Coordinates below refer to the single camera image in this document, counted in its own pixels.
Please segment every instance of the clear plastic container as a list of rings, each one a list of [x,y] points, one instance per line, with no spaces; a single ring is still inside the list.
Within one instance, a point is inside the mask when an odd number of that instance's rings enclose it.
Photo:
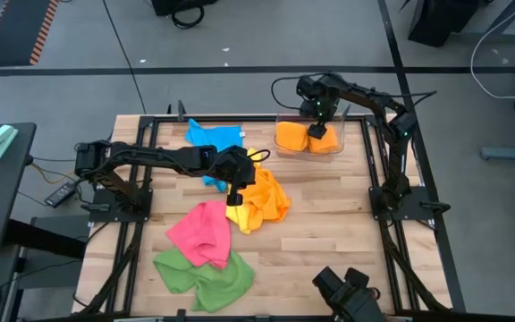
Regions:
[[[348,110],[335,114],[333,120],[325,124],[326,133],[321,140],[309,137],[307,133],[309,126],[317,124],[316,120],[298,114],[278,114],[274,136],[277,155],[331,161],[345,147],[345,115]]]

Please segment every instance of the white cable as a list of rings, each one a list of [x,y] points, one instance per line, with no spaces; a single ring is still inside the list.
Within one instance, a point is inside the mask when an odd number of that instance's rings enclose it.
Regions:
[[[500,98],[500,99],[515,99],[515,97],[510,97],[510,96],[498,96],[498,95],[495,95],[493,93],[491,93],[488,89],[486,89],[484,87],[484,85],[482,85],[482,83],[480,82],[480,80],[478,80],[478,78],[476,77],[476,74],[474,73],[474,56],[476,56],[476,51],[478,50],[478,47],[480,47],[480,44],[482,44],[482,41],[484,41],[484,39],[486,37],[488,37],[488,35],[490,35],[494,30],[497,30],[498,28],[500,28],[500,26],[502,26],[504,23],[506,23],[508,20],[512,19],[513,17],[515,16],[515,13],[511,14],[508,18],[504,19],[502,22],[498,23],[494,28],[492,28],[491,30],[489,30],[481,39],[480,41],[478,41],[478,44],[476,45],[476,47],[474,47],[474,51],[472,52],[472,57],[470,57],[470,73],[472,74],[472,77],[474,78],[474,80],[478,83],[478,85],[480,85],[480,87],[484,90],[484,92],[486,92],[486,94],[490,95],[491,97],[493,98]]]

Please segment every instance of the pink cloth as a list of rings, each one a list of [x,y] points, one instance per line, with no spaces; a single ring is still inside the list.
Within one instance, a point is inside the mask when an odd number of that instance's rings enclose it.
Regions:
[[[166,236],[193,266],[207,262],[225,268],[230,254],[230,225],[225,202],[206,201],[195,206]]]

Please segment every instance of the green cloth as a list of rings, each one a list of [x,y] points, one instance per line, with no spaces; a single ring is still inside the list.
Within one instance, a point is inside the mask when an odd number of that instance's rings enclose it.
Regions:
[[[210,264],[194,267],[177,248],[158,254],[154,266],[171,293],[196,288],[193,311],[216,312],[238,300],[254,282],[253,269],[233,250],[224,269]]]

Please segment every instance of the orange cloth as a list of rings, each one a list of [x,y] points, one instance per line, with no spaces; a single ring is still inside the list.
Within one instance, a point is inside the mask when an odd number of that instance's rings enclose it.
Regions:
[[[331,153],[339,150],[339,139],[337,138],[337,132],[331,125],[326,126],[327,132],[318,140],[316,138],[309,137],[309,151],[312,153]]]
[[[290,151],[302,151],[308,146],[308,128],[299,123],[278,122],[275,125],[275,143]]]
[[[248,230],[258,229],[264,220],[280,222],[290,209],[287,198],[271,171],[256,166],[256,184],[240,190],[243,204],[249,206]]]
[[[337,131],[332,125],[326,125],[327,132],[321,140],[308,136],[308,127],[292,122],[278,122],[275,125],[275,143],[278,151],[284,154],[300,152],[308,148],[311,153],[327,154],[339,151],[341,144]]]
[[[258,229],[265,220],[282,221],[291,205],[272,172],[263,169],[260,163],[254,163],[254,166],[256,184],[238,191],[243,196],[243,204],[226,209],[226,216],[245,234]]]

